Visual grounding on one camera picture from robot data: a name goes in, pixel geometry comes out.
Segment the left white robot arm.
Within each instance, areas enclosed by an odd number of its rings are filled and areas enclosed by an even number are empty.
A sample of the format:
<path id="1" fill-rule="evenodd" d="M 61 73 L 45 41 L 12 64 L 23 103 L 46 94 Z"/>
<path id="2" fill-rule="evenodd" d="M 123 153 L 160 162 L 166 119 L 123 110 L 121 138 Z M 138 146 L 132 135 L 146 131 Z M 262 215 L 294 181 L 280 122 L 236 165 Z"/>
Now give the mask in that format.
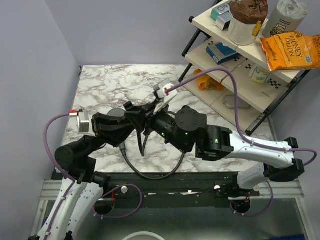
<path id="1" fill-rule="evenodd" d="M 76 118 L 78 132 L 83 137 L 59 147 L 52 153 L 48 145 L 50 125 L 63 117 Z M 100 113 L 89 115 L 71 110 L 49 120 L 43 131 L 45 150 L 62 173 L 63 179 L 53 208 L 32 240 L 74 240 L 98 199 L 107 197 L 111 191 L 111 177 L 95 170 L 96 160 L 90 154 L 103 145 L 118 147 L 134 130 L 124 116 Z"/>

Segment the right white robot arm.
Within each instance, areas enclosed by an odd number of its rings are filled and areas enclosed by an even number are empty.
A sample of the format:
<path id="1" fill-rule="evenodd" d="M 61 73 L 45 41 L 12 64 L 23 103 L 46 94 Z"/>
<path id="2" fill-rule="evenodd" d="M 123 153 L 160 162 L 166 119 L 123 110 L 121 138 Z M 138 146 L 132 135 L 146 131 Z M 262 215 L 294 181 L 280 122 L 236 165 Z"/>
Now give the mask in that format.
<path id="1" fill-rule="evenodd" d="M 124 116 L 137 132 L 156 132 L 165 144 L 171 144 L 186 154 L 192 151 L 204 161 L 244 159 L 254 161 L 251 168 L 240 171 L 230 183 L 230 191 L 241 196 L 247 190 L 268 180 L 291 182 L 305 172 L 302 160 L 294 157 L 295 138 L 276 142 L 252 138 L 248 143 L 239 133 L 226 127 L 209 125 L 207 116 L 189 106 L 183 106 L 171 117 L 165 107 L 156 110 L 155 103 L 134 106 L 124 104 Z"/>

